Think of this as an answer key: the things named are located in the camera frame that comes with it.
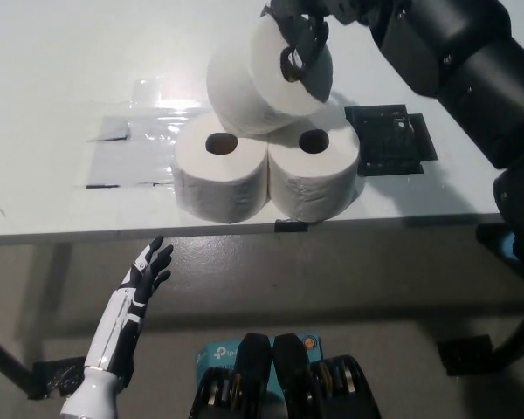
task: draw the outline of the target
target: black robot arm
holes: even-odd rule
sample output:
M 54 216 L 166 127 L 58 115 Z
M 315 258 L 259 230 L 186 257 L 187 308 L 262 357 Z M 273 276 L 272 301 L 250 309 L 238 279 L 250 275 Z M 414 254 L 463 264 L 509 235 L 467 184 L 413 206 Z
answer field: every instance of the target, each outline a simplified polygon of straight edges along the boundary
M 278 21 L 302 13 L 316 22 L 333 16 L 342 24 L 367 25 L 408 86 L 438 99 L 494 167 L 509 168 L 495 183 L 495 200 L 524 247 L 524 49 L 513 39 L 510 17 L 501 3 L 272 0 L 269 7 Z M 297 59 L 290 54 L 282 60 L 286 78 L 297 74 L 299 62 L 320 48 L 321 27 L 313 28 L 312 50 L 305 37 Z

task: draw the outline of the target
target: robotic hand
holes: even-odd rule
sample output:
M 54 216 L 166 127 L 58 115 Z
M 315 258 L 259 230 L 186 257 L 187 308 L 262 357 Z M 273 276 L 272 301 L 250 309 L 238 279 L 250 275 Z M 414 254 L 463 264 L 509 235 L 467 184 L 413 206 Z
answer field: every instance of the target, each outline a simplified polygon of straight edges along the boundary
M 116 419 L 116 396 L 130 383 L 134 350 L 140 337 L 148 302 L 159 285 L 169 279 L 164 271 L 171 262 L 173 246 L 161 249 L 156 238 L 138 256 L 113 293 L 101 317 L 87 353 L 84 380 L 66 400 L 63 419 Z

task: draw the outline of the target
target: transparent plastic sheet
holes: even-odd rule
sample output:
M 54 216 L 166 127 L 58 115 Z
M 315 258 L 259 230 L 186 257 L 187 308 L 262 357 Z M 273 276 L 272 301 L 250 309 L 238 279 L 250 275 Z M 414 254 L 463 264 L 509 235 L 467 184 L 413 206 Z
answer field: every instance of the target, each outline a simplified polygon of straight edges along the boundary
M 105 116 L 94 144 L 88 189 L 173 185 L 178 133 L 210 109 L 196 100 L 162 100 L 162 79 L 139 80 L 123 114 Z

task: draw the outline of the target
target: blue box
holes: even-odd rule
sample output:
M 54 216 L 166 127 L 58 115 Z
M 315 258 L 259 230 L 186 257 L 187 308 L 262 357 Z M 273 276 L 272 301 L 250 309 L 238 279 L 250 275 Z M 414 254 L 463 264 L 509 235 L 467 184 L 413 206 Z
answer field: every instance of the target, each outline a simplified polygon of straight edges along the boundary
M 322 359 L 321 338 L 316 334 L 298 334 L 297 336 L 307 349 L 308 359 L 311 362 L 320 361 Z M 274 337 L 270 336 L 269 338 L 270 343 L 273 345 Z M 240 340 L 230 340 L 206 345 L 196 356 L 196 384 L 200 383 L 203 373 L 205 373 L 208 368 L 221 367 L 233 369 L 235 366 L 235 358 L 237 357 L 238 345 L 240 343 Z M 266 394 L 266 401 L 271 400 L 275 402 L 276 398 L 284 401 L 283 392 L 279 386 L 273 364 L 267 389 L 268 394 Z

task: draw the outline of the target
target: metal bracket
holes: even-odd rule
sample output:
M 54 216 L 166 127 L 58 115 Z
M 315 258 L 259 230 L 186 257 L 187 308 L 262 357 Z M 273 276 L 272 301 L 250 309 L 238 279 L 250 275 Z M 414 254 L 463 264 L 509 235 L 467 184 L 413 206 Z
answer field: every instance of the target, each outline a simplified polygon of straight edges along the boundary
M 35 362 L 33 375 L 46 386 L 48 397 L 58 390 L 62 397 L 72 395 L 84 380 L 84 365 L 86 357 L 70 358 L 60 361 Z

